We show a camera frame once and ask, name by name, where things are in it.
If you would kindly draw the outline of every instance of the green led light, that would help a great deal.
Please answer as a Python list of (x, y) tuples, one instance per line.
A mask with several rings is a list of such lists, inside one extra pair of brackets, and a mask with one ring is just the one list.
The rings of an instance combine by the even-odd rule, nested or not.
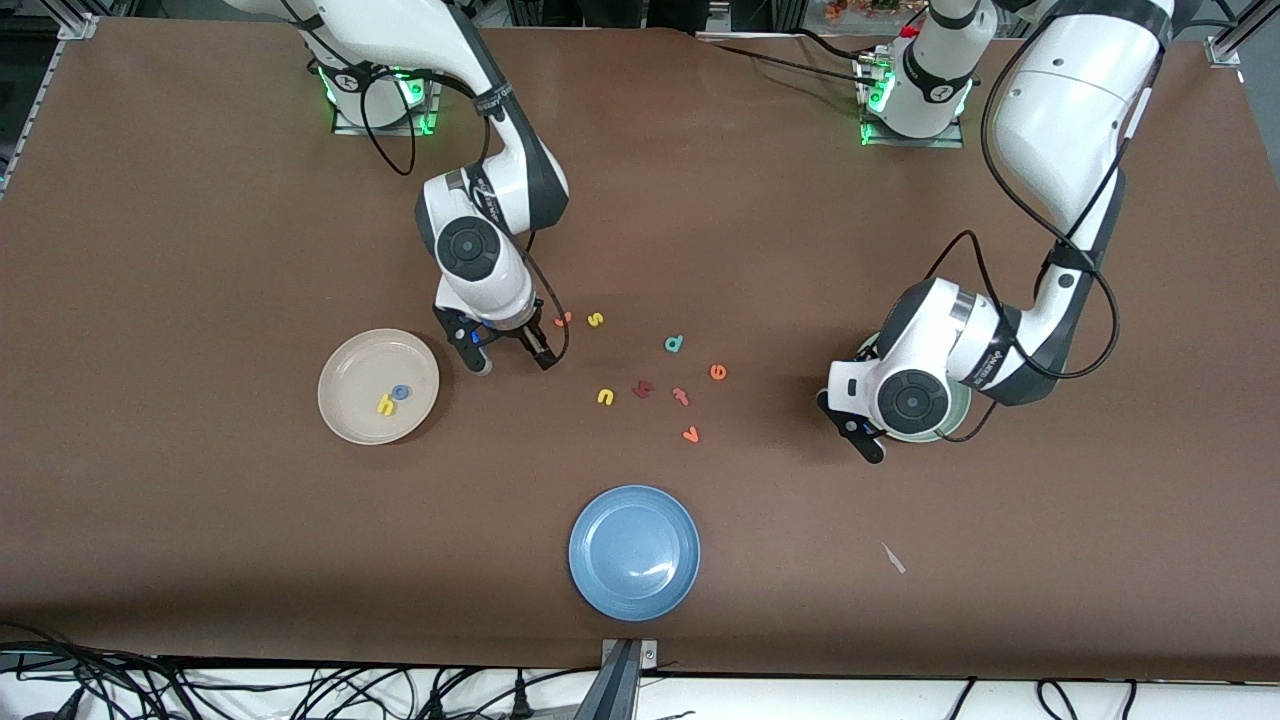
[(333, 96), (333, 87), (329, 87), (329, 78), (324, 77), (324, 73), (320, 73), (320, 82), (324, 83), (324, 96), (329, 99), (329, 104), (337, 105), (338, 101)]
[(415, 105), (420, 100), (422, 100), (422, 81), (420, 79), (413, 79), (408, 82), (398, 81), (398, 85), (401, 88), (401, 95), (404, 96), (404, 101), (408, 102), (410, 105)]
[(867, 104), (873, 113), (884, 111), (884, 104), (888, 102), (888, 94), (893, 92), (893, 73), (884, 73), (884, 81), (876, 83), (876, 87), (881, 87), (881, 91), (873, 92)]

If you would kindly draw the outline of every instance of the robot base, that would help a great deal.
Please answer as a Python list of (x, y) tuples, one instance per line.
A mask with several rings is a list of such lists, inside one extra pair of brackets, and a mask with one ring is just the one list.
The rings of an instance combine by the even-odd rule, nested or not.
[(960, 120), (951, 120), (947, 129), (934, 137), (908, 137), (890, 129), (884, 120), (865, 106), (861, 109), (863, 145), (895, 145), (899, 147), (964, 147)]
[(860, 55), (852, 61), (854, 76), (876, 81), (874, 86), (858, 86), (858, 106), (860, 110), (863, 145), (895, 145), (899, 147), (964, 147), (960, 120), (954, 118), (941, 133), (927, 137), (909, 137), (891, 129), (872, 109), (874, 102), (882, 102), (881, 95), (893, 91), (892, 49), (878, 45), (873, 53)]
[[(430, 136), (435, 135), (435, 122), (440, 114), (440, 86), (434, 82), (421, 81), (421, 99), (410, 101), (408, 118), (401, 122), (387, 126), (381, 128), (372, 128), (374, 135), (379, 136), (399, 136), (407, 137), (411, 132), (417, 136)], [(333, 108), (333, 126), (330, 131), (334, 135), (365, 135), (365, 126), (360, 122), (360, 118), (347, 118), (338, 108), (330, 104)]]

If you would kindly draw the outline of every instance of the robotic arm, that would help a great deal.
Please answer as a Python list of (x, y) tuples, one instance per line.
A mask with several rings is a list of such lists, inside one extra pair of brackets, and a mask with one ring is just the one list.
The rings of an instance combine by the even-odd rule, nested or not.
[[(471, 91), (476, 113), (498, 132), (504, 147), (422, 186), (415, 217), (442, 274), (434, 311), (475, 373), (492, 369), (485, 345), (508, 336), (517, 337), (544, 370), (554, 365), (558, 357), (539, 327), (541, 301), (525, 254), (512, 238), (559, 222), (568, 204), (568, 182), (471, 20), (442, 0), (228, 1), (294, 20), (326, 77), (347, 73), (358, 81), (364, 74), (361, 82), (367, 82), (367, 70), (376, 64), (452, 76)], [(352, 68), (343, 59), (367, 67)], [(396, 96), (394, 102), (402, 115), (402, 100)]]
[(1124, 199), (1117, 146), (1140, 119), (1171, 12), (1172, 0), (1064, 0), (1046, 17), (1005, 85), (995, 145), (1056, 227), (1078, 224), (1074, 247), (1055, 243), (1029, 310), (1001, 314), (982, 293), (927, 279), (890, 311), (874, 356), (832, 363), (819, 406), (868, 460), (883, 459), (883, 430), (937, 430), (954, 401), (948, 378), (1002, 405), (1053, 389)]

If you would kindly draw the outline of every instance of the metal frame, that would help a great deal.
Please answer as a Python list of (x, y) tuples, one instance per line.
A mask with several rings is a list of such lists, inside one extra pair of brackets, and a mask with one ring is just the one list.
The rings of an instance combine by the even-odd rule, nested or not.
[(1280, 14), (1280, 0), (1253, 0), (1238, 15), (1234, 28), (1217, 33), (1204, 41), (1208, 61), (1217, 67), (1239, 65), (1236, 53), (1245, 42), (1257, 36), (1268, 22)]
[(31, 104), (31, 111), (27, 113), (27, 122), (22, 126), (22, 135), (18, 136), (18, 142), (13, 146), (13, 158), (9, 158), (9, 164), (5, 165), (4, 174), (0, 176), (0, 199), (4, 199), (5, 190), (9, 188), (9, 178), (13, 177), (13, 172), (18, 168), (18, 159), (22, 156), (23, 146), (27, 145), (31, 126), (36, 122), (36, 113), (40, 111), (40, 106), (45, 102), (45, 92), (49, 90), (49, 83), (54, 79), (54, 70), (58, 69), (58, 61), (63, 59), (63, 50), (65, 49), (67, 41), (59, 41), (58, 47), (54, 50), (54, 56), (49, 60), (49, 69), (45, 70), (45, 77), (40, 81), (40, 90), (36, 91), (36, 100)]
[[(645, 651), (645, 643), (653, 643), (652, 650)], [(573, 720), (631, 720), (635, 716), (641, 665), (657, 662), (657, 641), (604, 641), (604, 648), (608, 656)]]
[(40, 0), (61, 27), (58, 40), (87, 40), (93, 36), (99, 15), (129, 15), (137, 0)]

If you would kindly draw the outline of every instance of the plug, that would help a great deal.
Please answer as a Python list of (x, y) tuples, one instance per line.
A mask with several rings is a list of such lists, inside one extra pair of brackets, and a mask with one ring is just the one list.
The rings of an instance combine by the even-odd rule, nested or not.
[(529, 696), (525, 693), (525, 671), (516, 670), (516, 700), (511, 702), (511, 720), (527, 720), (534, 716), (534, 708), (529, 706)]
[(444, 703), (435, 693), (426, 701), (426, 720), (445, 720)]

